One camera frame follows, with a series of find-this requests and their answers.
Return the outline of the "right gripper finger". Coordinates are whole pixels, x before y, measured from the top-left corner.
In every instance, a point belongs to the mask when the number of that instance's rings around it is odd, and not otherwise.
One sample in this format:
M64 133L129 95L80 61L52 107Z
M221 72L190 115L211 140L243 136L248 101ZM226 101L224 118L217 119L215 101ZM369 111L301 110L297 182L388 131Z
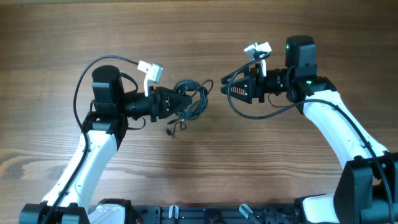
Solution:
M221 78L220 81L222 84L250 84L251 80L250 67L241 67Z
M227 94L227 91L230 92L230 97L241 100L245 103L252 103L252 80L249 76L240 78L239 80L235 80L230 88L228 88L229 84L225 84L221 87L221 93Z

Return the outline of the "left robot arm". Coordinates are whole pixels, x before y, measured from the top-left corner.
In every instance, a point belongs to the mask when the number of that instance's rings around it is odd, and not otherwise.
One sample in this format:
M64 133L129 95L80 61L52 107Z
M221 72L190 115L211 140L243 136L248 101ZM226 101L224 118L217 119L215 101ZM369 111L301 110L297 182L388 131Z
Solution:
M93 73L94 100L81 126L80 142L67 168L39 204L28 203L19 223L141 223L130 200L108 198L89 211L104 168L131 127L128 118L168 118L192 103L187 95L164 87L146 86L143 93L125 92L122 79L131 77L112 65Z

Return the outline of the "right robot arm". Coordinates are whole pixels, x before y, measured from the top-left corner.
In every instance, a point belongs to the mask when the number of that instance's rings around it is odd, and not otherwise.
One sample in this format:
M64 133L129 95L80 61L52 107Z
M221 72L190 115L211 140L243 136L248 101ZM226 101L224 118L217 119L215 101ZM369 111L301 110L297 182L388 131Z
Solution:
M269 204L257 217L248 205L239 207L253 223L396 223L397 154L377 142L350 113L336 86L319 76L316 44L308 35L285 43L285 67L269 70L268 43L245 49L249 62L221 79L228 101L264 102L266 95L285 93L323 134L343 169L333 194Z

